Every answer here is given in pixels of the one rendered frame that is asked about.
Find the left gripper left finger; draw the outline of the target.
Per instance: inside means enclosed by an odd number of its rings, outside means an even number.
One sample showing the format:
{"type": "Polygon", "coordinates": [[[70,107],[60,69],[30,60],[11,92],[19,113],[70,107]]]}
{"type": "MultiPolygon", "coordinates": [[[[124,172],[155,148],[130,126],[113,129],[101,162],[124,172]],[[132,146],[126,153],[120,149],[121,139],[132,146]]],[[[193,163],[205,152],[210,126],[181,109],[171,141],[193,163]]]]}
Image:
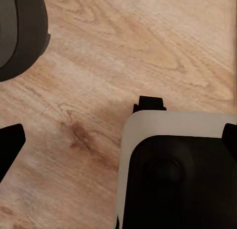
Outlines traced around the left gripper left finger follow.
{"type": "Polygon", "coordinates": [[[21,123],[0,129],[0,182],[25,144],[21,123]]]}

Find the cauldron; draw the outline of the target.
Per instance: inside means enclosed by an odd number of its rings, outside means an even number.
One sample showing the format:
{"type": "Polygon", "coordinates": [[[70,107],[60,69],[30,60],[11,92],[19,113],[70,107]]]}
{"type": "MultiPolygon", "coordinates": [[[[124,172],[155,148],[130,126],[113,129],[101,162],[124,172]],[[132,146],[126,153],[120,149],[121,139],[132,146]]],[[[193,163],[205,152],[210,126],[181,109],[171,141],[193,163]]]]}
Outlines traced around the cauldron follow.
{"type": "Polygon", "coordinates": [[[0,81],[28,70],[50,37],[44,0],[0,0],[0,81]]]}

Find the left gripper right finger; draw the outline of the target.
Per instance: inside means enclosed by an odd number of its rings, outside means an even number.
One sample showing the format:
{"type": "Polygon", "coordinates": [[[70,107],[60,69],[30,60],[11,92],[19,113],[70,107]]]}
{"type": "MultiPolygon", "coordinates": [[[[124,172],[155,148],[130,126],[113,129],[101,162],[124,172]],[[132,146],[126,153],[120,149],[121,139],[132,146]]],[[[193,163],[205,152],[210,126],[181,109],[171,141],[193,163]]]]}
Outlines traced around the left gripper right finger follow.
{"type": "Polygon", "coordinates": [[[222,142],[237,163],[237,125],[225,123],[222,133],[222,142]]]}

